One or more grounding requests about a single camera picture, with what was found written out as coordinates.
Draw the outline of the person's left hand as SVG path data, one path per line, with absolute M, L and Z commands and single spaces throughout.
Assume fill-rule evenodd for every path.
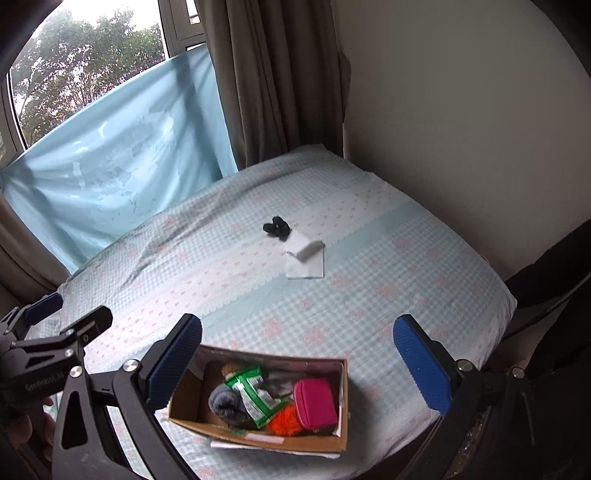
M 28 415 L 15 419 L 5 427 L 5 432 L 13 448 L 18 449 L 27 443 L 33 434 L 33 425 Z M 43 413 L 44 458 L 52 461 L 55 420 L 46 412 Z

